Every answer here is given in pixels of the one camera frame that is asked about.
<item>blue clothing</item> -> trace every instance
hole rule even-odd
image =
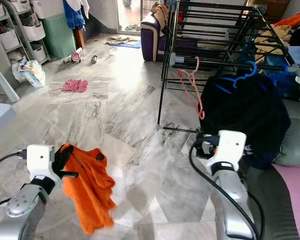
[[[69,28],[75,29],[78,27],[79,30],[83,29],[86,22],[82,16],[81,10],[79,9],[79,11],[74,11],[66,0],[63,0],[63,6],[66,22],[68,23]]]

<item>white wall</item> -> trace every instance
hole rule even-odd
[[[300,11],[300,0],[290,0],[282,19],[290,18]]]
[[[115,1],[117,0],[87,0],[89,13],[98,19],[108,29],[116,29]]]

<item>marble floor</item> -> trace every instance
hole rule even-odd
[[[12,105],[16,117],[0,131],[0,157],[29,144],[58,149],[70,142],[84,150],[100,148],[108,158],[107,172],[116,182],[114,227],[85,235],[73,201],[55,188],[36,239],[216,239],[211,187],[188,162],[186,142],[193,136],[156,129],[162,64],[144,62],[141,48],[104,45],[108,36],[87,41],[81,63],[60,59],[45,64],[45,87],[23,83],[17,90],[20,101]],[[93,55],[98,56],[96,64],[90,63]],[[61,92],[68,79],[88,80],[87,91]],[[0,102],[7,100],[0,96]],[[165,91],[161,123],[199,126],[184,92]],[[27,182],[23,162],[11,158],[0,164],[0,201]],[[0,207],[0,220],[3,210]]]

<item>green storage bin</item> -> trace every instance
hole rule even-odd
[[[75,38],[64,13],[42,19],[42,23],[45,41],[52,56],[64,58],[76,50]]]

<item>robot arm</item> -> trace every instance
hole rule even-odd
[[[28,146],[27,168],[31,182],[23,185],[7,203],[0,223],[0,240],[34,239],[53,188],[59,186],[62,177],[78,177],[77,172],[61,171],[71,152],[70,148],[55,154],[54,148],[49,145]]]
[[[246,143],[246,135],[242,132],[222,130],[219,137],[208,136],[197,149],[197,158],[212,175],[218,184],[253,221],[248,207],[248,192],[237,174]],[[208,160],[204,158],[205,149],[216,147],[215,154]],[[218,240],[253,240],[255,235],[251,226],[238,210],[217,189],[213,188],[211,200],[215,208],[216,233]]]

